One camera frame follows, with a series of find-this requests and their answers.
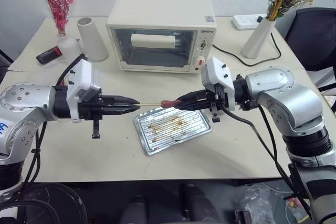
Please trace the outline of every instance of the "oven knob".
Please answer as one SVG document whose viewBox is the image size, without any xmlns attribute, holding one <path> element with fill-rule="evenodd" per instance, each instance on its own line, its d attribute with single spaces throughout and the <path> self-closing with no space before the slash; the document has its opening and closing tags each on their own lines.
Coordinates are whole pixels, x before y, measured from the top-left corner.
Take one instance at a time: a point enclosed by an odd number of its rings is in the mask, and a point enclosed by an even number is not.
<svg viewBox="0 0 336 224">
<path fill-rule="evenodd" d="M 202 57 L 202 56 L 197 57 L 195 59 L 195 63 L 194 63 L 195 70 L 197 71 L 198 69 L 200 69 L 203 66 L 204 63 L 205 63 L 204 57 Z"/>
</svg>

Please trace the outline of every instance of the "oven glass window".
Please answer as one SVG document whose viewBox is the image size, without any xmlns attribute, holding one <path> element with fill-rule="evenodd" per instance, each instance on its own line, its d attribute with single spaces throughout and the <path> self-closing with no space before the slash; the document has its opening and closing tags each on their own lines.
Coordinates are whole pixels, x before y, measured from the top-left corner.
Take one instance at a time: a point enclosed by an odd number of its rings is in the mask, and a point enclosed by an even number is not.
<svg viewBox="0 0 336 224">
<path fill-rule="evenodd" d="M 192 30 L 122 28 L 113 29 L 113 31 L 118 42 L 118 50 L 121 54 L 121 60 L 125 61 L 127 64 L 178 68 L 190 64 L 189 56 L 192 53 L 192 44 L 197 33 L 197 31 Z M 145 40 L 148 39 L 151 41 L 149 41 L 149 44 L 143 43 L 140 44 L 140 46 L 139 44 L 133 46 L 131 40 L 132 35 L 137 35 L 141 38 L 145 38 Z M 156 38 L 162 39 L 162 37 L 167 36 L 170 36 L 170 40 L 173 38 L 175 46 L 173 48 L 155 48 L 155 42 L 153 42 L 153 40 Z"/>
</svg>

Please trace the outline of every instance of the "toaster oven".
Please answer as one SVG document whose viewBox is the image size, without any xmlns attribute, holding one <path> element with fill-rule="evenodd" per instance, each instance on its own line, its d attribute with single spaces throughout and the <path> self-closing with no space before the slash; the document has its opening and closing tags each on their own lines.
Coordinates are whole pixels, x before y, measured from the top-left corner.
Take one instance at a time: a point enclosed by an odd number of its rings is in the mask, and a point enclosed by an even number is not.
<svg viewBox="0 0 336 224">
<path fill-rule="evenodd" d="M 211 0 L 116 0 L 106 27 L 123 70 L 199 73 L 217 25 Z"/>
</svg>

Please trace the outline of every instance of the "power strip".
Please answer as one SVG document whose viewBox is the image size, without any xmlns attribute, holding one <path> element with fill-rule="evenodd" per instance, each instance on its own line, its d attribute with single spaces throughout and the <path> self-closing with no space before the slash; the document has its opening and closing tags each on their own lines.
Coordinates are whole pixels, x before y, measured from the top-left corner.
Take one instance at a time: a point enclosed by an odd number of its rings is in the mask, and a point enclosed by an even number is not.
<svg viewBox="0 0 336 224">
<path fill-rule="evenodd" d="M 259 25 L 258 17 L 266 17 L 266 14 L 234 15 L 232 23 L 237 30 L 253 30 Z"/>
</svg>

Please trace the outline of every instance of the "white table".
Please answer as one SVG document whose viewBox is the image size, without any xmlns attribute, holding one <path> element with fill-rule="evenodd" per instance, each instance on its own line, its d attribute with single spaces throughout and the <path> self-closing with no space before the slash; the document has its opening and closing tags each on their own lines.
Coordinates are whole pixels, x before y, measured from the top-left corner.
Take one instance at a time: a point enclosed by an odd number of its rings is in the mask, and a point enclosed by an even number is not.
<svg viewBox="0 0 336 224">
<path fill-rule="evenodd" d="M 254 70 L 232 70 L 245 76 Z M 306 72 L 292 71 L 301 84 L 318 93 Z M 27 81 L 52 85 L 58 69 L 35 72 L 8 72 L 0 90 L 12 83 Z M 202 89 L 197 74 L 113 71 L 100 73 L 103 94 L 124 95 L 152 103 L 175 99 L 190 91 Z M 330 137 L 336 139 L 336 118 L 319 94 Z M 41 170 L 38 182 L 92 182 L 140 179 L 192 178 L 267 178 L 279 177 L 274 162 L 263 149 L 252 130 L 225 115 L 213 131 L 154 156 L 145 156 L 133 119 L 151 107 L 116 116 L 104 116 L 100 124 L 101 139 L 91 138 L 92 122 L 73 124 L 70 120 L 48 123 L 41 146 Z M 258 110 L 236 111 L 237 115 L 253 121 L 261 136 L 271 147 L 270 138 Z M 282 136 L 268 115 L 278 146 L 279 162 L 287 170 L 289 158 Z M 32 154 L 26 158 L 25 176 Z"/>
<path fill-rule="evenodd" d="M 71 18 L 68 25 L 66 26 L 66 32 L 75 38 L 80 38 L 79 32 L 76 26 L 76 21 L 79 18 Z M 94 62 L 93 65 L 101 71 L 114 72 L 118 69 L 118 58 L 114 53 L 111 42 L 105 27 L 107 18 L 96 17 L 93 18 L 97 25 L 98 31 L 101 34 L 110 56 L 102 62 Z M 252 34 L 252 30 L 247 31 L 237 31 L 231 25 L 230 17 L 218 17 L 216 18 L 218 23 L 218 29 L 215 36 L 214 44 L 219 48 L 226 51 L 232 52 L 242 58 L 246 63 L 252 64 L 259 62 L 267 58 L 274 58 L 278 56 L 278 51 L 274 47 L 274 44 L 269 36 L 265 41 L 265 44 L 261 50 L 260 56 L 257 59 L 247 59 L 240 54 L 244 43 L 247 41 L 249 36 Z M 265 62 L 254 67 L 246 67 L 242 65 L 239 61 L 234 59 L 232 56 L 226 55 L 215 48 L 210 51 L 210 56 L 215 56 L 221 61 L 225 62 L 231 69 L 255 69 L 260 70 L 267 68 L 269 66 L 281 66 L 288 69 L 304 69 L 298 59 L 295 57 L 289 46 L 286 44 L 280 33 L 278 31 L 273 31 L 274 38 L 277 45 L 279 46 L 282 56 L 280 59 Z M 46 65 L 41 65 L 36 60 L 36 56 L 49 48 L 52 48 L 57 43 L 57 32 L 55 28 L 54 21 L 51 18 L 46 18 L 39 30 L 35 33 L 34 37 L 31 39 L 29 44 L 26 46 L 21 55 L 15 60 L 13 64 L 9 67 L 10 71 L 38 71 L 41 69 L 52 69 L 56 68 L 59 74 L 68 66 L 71 60 L 66 60 L 63 56 L 56 60 L 51 61 Z"/>
</svg>

